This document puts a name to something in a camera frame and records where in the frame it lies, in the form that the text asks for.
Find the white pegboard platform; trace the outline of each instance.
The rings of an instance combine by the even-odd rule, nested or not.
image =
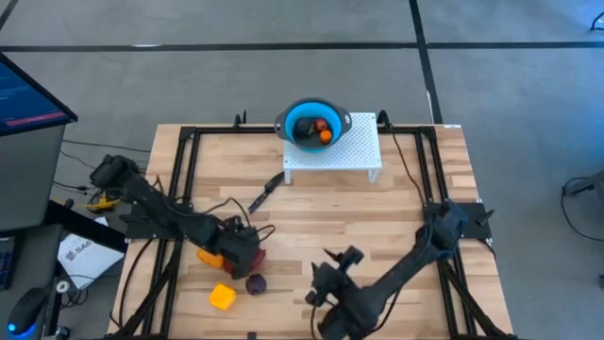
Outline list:
[[[352,128],[336,144],[320,152],[300,149],[283,142],[285,181],[291,182],[293,170],[368,170],[375,181],[381,169],[376,114],[350,113]]]

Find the concrete floor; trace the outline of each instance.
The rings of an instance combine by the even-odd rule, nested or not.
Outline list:
[[[422,0],[429,43],[604,41],[586,27],[596,0]],[[5,6],[8,0],[0,0]],[[414,42],[407,1],[19,0],[2,45]],[[272,122],[297,98],[352,111],[385,109],[397,123],[431,121],[417,50],[8,53],[80,121],[66,138],[150,148],[157,124]],[[492,220],[515,332],[533,339],[601,339],[604,245],[578,237],[560,209],[562,184],[604,167],[604,49],[430,50],[445,123],[462,124]],[[66,144],[97,163],[109,149]],[[145,154],[125,152],[144,160]],[[87,182],[61,159],[56,180]],[[59,190],[53,197],[67,198]],[[604,238],[601,205],[567,200],[571,219]],[[119,265],[111,269],[119,271]],[[75,337],[104,334],[117,279],[64,311]]]

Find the computer mouse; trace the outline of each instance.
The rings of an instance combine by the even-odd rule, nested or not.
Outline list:
[[[46,305],[48,295],[45,288],[31,288],[12,308],[8,317],[8,333],[13,336],[24,335],[36,324],[36,319]]]

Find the wooden tabletop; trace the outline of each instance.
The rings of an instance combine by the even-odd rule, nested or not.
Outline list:
[[[180,125],[158,126],[147,167],[147,179],[159,176],[167,186],[172,176]],[[449,196],[458,202],[478,198],[472,165],[459,127],[436,127]],[[421,185],[415,142],[411,135],[397,135],[411,175]],[[380,135],[383,169],[376,183],[369,183],[366,171],[325,171],[293,173],[291,185],[279,186],[250,217],[252,224],[277,226],[277,231],[261,245],[266,259],[256,272],[268,282],[260,296],[249,296],[244,280],[233,281],[221,270],[201,263],[197,247],[186,242],[178,273],[178,285],[169,337],[310,338],[311,306],[304,302],[310,290],[311,262],[328,262],[323,248],[342,251],[354,245],[365,254],[350,270],[359,284],[370,284],[388,270],[414,243],[414,233],[422,226],[421,201],[408,180],[392,135]],[[436,178],[428,143],[428,165],[434,196]],[[191,142],[185,155],[189,154]],[[268,179],[282,171],[283,142],[273,134],[216,134],[201,138],[193,204],[203,210],[233,196],[245,207],[263,191]],[[179,192],[182,193],[186,164],[182,166]],[[224,207],[219,217],[240,213],[235,205]],[[122,288],[134,257],[143,241],[133,242],[127,251],[113,314],[117,317]],[[149,289],[157,241],[143,254],[126,294],[127,319]],[[166,259],[171,248],[168,248]],[[461,255],[471,293],[485,313],[503,331],[511,332],[505,300],[492,253],[481,243],[461,241]],[[208,302],[211,289],[222,282],[237,290],[237,299],[228,311]],[[454,302],[460,331],[461,303]],[[153,331],[159,331],[163,295],[155,312]],[[317,312],[321,319],[325,309]],[[109,332],[115,327],[109,324]],[[386,325],[375,339],[448,339],[445,309],[435,264],[424,268],[403,289]]]

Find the computer monitor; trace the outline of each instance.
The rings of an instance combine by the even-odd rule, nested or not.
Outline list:
[[[77,121],[77,116],[0,53],[0,136]]]

